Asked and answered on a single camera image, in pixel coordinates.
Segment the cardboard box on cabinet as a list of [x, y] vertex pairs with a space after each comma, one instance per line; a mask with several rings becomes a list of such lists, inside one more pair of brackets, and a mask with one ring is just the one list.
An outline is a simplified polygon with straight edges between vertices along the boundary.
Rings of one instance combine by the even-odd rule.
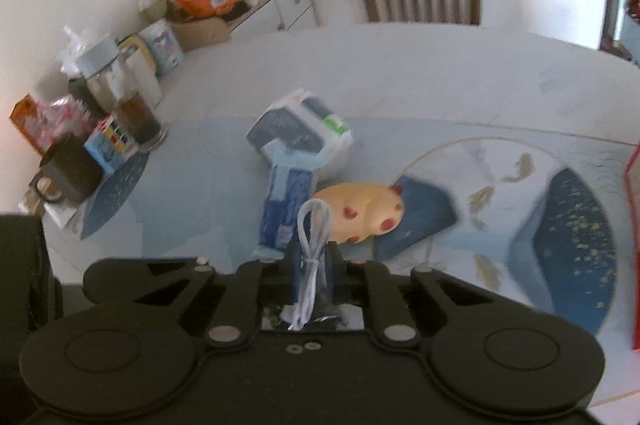
[[170, 22], [169, 26], [184, 52], [225, 44], [230, 40], [227, 23], [216, 16], [190, 22]]

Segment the colourful cube box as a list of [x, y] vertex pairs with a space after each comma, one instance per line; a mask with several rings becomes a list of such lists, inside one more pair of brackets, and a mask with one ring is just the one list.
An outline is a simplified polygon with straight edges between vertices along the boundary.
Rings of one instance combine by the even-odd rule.
[[137, 142], [113, 115], [98, 122], [84, 143], [84, 149], [102, 168], [113, 176], [138, 151]]

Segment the dark brown mug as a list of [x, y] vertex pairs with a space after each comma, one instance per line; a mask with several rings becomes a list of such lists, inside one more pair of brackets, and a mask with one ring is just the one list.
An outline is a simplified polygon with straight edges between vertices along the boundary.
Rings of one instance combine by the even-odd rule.
[[30, 186], [44, 203], [80, 205], [98, 189], [103, 169], [84, 147], [84, 142], [66, 132], [43, 154]]

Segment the small black foil packet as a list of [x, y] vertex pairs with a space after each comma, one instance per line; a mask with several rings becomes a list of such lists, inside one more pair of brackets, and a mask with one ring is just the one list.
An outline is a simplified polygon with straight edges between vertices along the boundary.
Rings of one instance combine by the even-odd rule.
[[[272, 305], [262, 310], [264, 331], [292, 331], [292, 305]], [[364, 330], [363, 311], [352, 304], [317, 305], [303, 331], [308, 333], [355, 332]]]

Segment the white printed mug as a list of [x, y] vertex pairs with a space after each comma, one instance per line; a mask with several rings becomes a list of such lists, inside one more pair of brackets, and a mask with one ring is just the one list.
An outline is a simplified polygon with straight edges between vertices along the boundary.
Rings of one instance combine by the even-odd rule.
[[184, 61], [182, 47], [164, 18], [141, 29], [139, 35], [151, 51], [157, 77], [171, 73]]

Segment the red cardboard box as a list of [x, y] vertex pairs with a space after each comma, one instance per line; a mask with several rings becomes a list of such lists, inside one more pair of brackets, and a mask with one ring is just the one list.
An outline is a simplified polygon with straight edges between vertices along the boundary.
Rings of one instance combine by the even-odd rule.
[[630, 220], [630, 229], [632, 234], [632, 268], [631, 268], [631, 281], [634, 288], [634, 296], [632, 296], [632, 350], [635, 353], [639, 352], [639, 327], [640, 327], [640, 312], [639, 312], [639, 287], [640, 287], [640, 272], [639, 272], [639, 162], [640, 162], [640, 146], [636, 145], [634, 151], [624, 168], [623, 182], [626, 193], [626, 199], [628, 204], [628, 214]]

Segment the white grey wipes pack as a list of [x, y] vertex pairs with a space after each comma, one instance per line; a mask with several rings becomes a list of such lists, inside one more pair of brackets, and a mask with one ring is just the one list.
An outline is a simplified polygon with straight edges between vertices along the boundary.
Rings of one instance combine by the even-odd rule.
[[285, 148], [318, 158], [318, 178], [337, 178], [349, 163], [354, 135], [340, 116], [318, 96], [297, 89], [268, 107], [246, 135], [247, 142], [271, 159], [267, 146], [279, 141]]

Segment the white side cabinet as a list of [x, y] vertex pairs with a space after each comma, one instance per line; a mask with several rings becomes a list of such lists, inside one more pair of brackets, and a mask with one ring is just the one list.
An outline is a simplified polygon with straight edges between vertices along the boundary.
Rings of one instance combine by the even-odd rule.
[[317, 28], [314, 0], [245, 0], [250, 10], [229, 24], [232, 41]]

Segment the orange pig toy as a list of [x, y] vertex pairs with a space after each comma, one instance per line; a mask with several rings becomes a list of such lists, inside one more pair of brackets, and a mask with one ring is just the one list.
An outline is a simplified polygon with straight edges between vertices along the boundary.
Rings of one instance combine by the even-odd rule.
[[330, 240], [356, 244], [395, 230], [405, 214], [399, 185], [340, 183], [316, 194], [332, 211]]

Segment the glass bottle with tea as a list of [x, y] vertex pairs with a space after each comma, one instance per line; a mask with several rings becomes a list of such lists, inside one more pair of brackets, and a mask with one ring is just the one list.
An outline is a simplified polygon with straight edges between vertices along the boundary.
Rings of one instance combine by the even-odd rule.
[[165, 126], [146, 102], [134, 71], [116, 42], [105, 36], [75, 56], [91, 96], [107, 114], [134, 138], [142, 152], [149, 152], [166, 137]]

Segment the blue snack bar packet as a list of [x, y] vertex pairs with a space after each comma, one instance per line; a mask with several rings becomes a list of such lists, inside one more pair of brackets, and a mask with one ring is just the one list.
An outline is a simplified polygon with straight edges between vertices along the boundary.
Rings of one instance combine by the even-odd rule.
[[318, 154], [292, 150], [281, 140], [262, 149], [271, 167], [253, 257], [279, 259], [296, 239], [297, 214], [316, 189], [321, 159]]

